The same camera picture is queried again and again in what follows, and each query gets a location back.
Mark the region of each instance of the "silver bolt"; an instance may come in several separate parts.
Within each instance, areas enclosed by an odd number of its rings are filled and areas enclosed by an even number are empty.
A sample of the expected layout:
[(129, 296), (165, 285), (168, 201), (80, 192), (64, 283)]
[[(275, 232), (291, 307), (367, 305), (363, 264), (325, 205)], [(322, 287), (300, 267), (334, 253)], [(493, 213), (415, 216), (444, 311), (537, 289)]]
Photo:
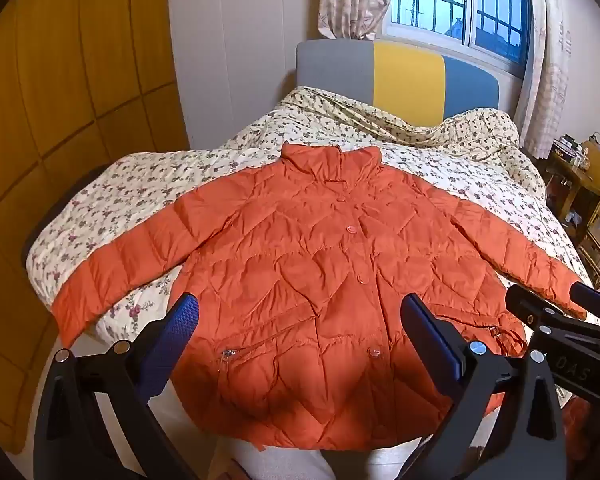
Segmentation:
[(482, 341), (471, 341), (469, 343), (469, 350), (474, 354), (483, 355), (486, 353), (487, 347)]
[(129, 352), (129, 349), (131, 348), (131, 343), (129, 341), (118, 341), (115, 345), (113, 345), (113, 351), (116, 354), (126, 354), (127, 352)]
[(58, 350), (56, 352), (56, 361), (58, 361), (59, 363), (62, 363), (64, 361), (66, 361), (69, 358), (70, 352), (66, 349), (66, 348), (62, 348), (61, 350)]
[(538, 350), (532, 350), (531, 359), (536, 363), (541, 363), (542, 361), (544, 361), (544, 356), (542, 355), (542, 352), (539, 352)]

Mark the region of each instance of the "floral bedspread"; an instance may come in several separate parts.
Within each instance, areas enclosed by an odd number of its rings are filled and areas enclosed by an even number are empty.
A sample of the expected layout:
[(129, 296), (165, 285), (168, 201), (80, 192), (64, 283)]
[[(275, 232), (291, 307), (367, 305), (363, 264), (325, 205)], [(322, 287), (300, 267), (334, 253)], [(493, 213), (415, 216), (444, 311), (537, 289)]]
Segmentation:
[[(135, 153), (114, 163), (33, 245), (27, 271), (36, 293), (51, 306), (62, 284), (97, 247), (213, 178), (277, 160), (285, 141), (343, 150), (378, 146), (385, 164), (483, 206), (590, 285), (573, 245), (545, 205), (538, 172), (516, 148), (518, 134), (506, 114), (480, 108), (435, 128), (414, 128), (377, 108), (299, 88), (218, 150)], [(133, 340), (147, 323), (165, 316), (179, 270), (131, 292), (91, 333), (106, 344)]]

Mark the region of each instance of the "quilted puffer jacket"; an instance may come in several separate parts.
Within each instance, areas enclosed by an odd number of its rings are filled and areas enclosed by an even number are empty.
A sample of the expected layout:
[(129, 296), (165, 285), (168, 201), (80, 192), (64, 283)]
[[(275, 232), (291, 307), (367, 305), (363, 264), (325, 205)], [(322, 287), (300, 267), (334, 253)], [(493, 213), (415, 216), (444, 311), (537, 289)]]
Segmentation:
[(172, 379), (202, 430), (259, 445), (371, 449), (431, 434), (449, 408), (400, 323), (416, 292), (493, 352), (521, 323), (494, 268), (584, 317), (577, 276), (474, 203), (381, 163), (375, 147), (285, 144), (97, 249), (52, 306), (70, 344), (176, 264), (200, 322)]

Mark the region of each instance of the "window frame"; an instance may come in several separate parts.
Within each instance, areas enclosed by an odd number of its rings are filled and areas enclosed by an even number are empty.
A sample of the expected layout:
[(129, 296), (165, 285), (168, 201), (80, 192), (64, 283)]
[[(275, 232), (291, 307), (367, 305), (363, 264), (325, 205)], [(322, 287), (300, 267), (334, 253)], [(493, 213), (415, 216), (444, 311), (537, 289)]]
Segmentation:
[(457, 38), (452, 38), (439, 32), (433, 32), (432, 30), (411, 27), (411, 25), (403, 25), (401, 23), (393, 23), (393, 4), (394, 2), (392, 0), (386, 15), (382, 20), (382, 38), (403, 41), (424, 48), (433, 48), (442, 54), (478, 62), (479, 64), (484, 64), (502, 72), (509, 73), (517, 78), (523, 78), (525, 74), (526, 59), (529, 55), (529, 29), (532, 23), (532, 6), (530, 0), (527, 0), (526, 4), (526, 38), (521, 35), (521, 41), (523, 42), (523, 48), (525, 50), (523, 63), (512, 61), (507, 57), (496, 54), (491, 50), (475, 44), (477, 24), (479, 21), (477, 0), (464, 0), (464, 40), (458, 40)]

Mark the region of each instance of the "jacket sleeve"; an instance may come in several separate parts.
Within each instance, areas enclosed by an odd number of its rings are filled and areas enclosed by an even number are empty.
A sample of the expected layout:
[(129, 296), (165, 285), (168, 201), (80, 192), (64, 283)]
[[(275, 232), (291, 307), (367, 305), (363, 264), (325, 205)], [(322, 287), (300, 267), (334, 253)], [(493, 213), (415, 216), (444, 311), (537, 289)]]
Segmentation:
[(415, 187), (450, 218), (491, 266), (543, 298), (584, 320), (586, 311), (570, 298), (571, 285), (581, 281), (559, 260), (548, 256), (516, 228), (485, 208), (455, 197), (412, 175)]
[(64, 345), (70, 346), (132, 290), (173, 269), (220, 232), (251, 196), (257, 171), (241, 170), (189, 191), (93, 251), (51, 307)]

